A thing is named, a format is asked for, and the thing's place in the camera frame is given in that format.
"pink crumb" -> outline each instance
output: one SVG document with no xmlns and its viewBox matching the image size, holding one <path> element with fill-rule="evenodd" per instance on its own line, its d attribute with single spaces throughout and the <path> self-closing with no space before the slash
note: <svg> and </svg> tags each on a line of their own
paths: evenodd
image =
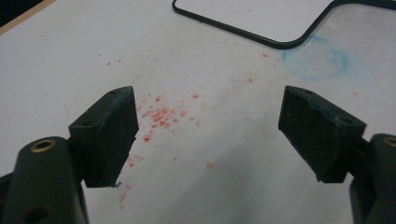
<svg viewBox="0 0 396 224">
<path fill-rule="evenodd" d="M 128 157 L 128 159 L 126 159 L 129 163 L 129 167 L 134 167 L 134 160 L 131 157 Z"/>
<path fill-rule="evenodd" d="M 206 102 L 201 102 L 201 109 L 205 110 L 206 109 Z"/>
<path fill-rule="evenodd" d="M 146 113 L 144 113 L 144 114 L 142 115 L 142 117 L 145 118 L 145 117 L 147 117 L 148 115 L 149 115 L 149 111 L 146 112 Z"/>
<path fill-rule="evenodd" d="M 143 159 L 145 159 L 142 156 L 139 156 L 139 155 L 136 155 L 136 154 L 134 154 L 134 157 L 136 158 L 137 161 L 142 161 Z"/>
<path fill-rule="evenodd" d="M 155 101 L 156 101 L 156 102 L 160 102 L 162 98 L 163 98 L 163 97 L 162 97 L 161 95 L 159 95 L 159 96 L 157 96 L 157 98 L 155 98 Z"/>
<path fill-rule="evenodd" d="M 160 126 L 165 126 L 167 123 L 163 120 L 160 121 Z"/>
<path fill-rule="evenodd" d="M 125 198 L 126 198 L 126 193 L 123 192 L 122 194 L 120 194 L 119 202 L 122 203 L 125 200 Z"/>
<path fill-rule="evenodd" d="M 143 140 L 145 140 L 145 142 L 148 142 L 150 139 L 151 139 L 151 134 L 146 134 L 146 135 L 143 137 Z"/>
</svg>

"blue circular stain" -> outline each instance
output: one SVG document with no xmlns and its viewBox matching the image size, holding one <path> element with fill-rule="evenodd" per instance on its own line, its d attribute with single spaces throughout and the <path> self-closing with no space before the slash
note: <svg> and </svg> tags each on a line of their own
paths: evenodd
<svg viewBox="0 0 396 224">
<path fill-rule="evenodd" d="M 283 62 L 294 76 L 316 81 L 341 74 L 347 67 L 347 56 L 327 39 L 311 36 L 305 45 L 285 50 Z"/>
</svg>

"black outline frame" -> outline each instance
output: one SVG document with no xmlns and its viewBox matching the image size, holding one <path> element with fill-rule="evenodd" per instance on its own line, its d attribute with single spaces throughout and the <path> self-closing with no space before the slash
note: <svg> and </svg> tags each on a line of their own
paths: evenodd
<svg viewBox="0 0 396 224">
<path fill-rule="evenodd" d="M 176 7 L 176 1 L 177 0 L 173 1 L 172 7 L 173 7 L 173 10 L 180 15 L 190 17 L 192 19 L 207 23 L 209 25 L 213 25 L 215 27 L 218 27 L 222 30 L 231 32 L 236 35 L 241 35 L 247 39 L 257 41 L 259 43 L 262 43 L 262 44 L 264 44 L 268 47 L 274 48 L 274 49 L 292 49 L 297 46 L 300 46 L 315 31 L 315 29 L 323 22 L 323 20 L 326 18 L 327 15 L 333 9 L 335 9 L 336 7 L 339 7 L 341 5 L 362 4 L 362 5 L 366 5 L 366 6 L 382 7 L 382 8 L 396 10 L 396 1 L 392 1 L 392 0 L 334 0 L 320 13 L 320 15 L 314 20 L 314 22 L 308 27 L 308 29 L 303 33 L 302 36 L 300 36 L 299 38 L 292 40 L 292 41 L 279 42 L 279 41 L 275 41 L 273 39 L 270 39 L 270 38 L 267 38 L 267 37 L 264 37 L 261 35 L 256 35 L 251 32 L 241 30 L 239 28 L 233 27 L 231 25 L 228 25 L 228 24 L 225 24 L 225 23 L 222 23 L 219 21 L 214 21 L 212 19 L 195 14 L 193 12 L 189 12 L 187 10 L 178 8 L 178 7 Z"/>
</svg>

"white table surface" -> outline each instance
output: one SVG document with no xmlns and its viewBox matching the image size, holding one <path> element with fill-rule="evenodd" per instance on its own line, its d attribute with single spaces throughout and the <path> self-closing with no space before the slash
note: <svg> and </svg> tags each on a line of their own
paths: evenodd
<svg viewBox="0 0 396 224">
<path fill-rule="evenodd" d="M 352 223 L 351 177 L 318 183 L 277 129 L 283 90 L 341 106 L 367 140 L 396 134 L 396 13 L 339 7 L 309 42 L 275 50 L 171 3 L 58 0 L 0 36 L 0 175 L 26 144 L 67 138 L 103 94 L 132 85 L 140 131 L 121 185 L 85 189 L 91 223 Z M 152 128 L 150 107 L 172 123 Z"/>
</svg>

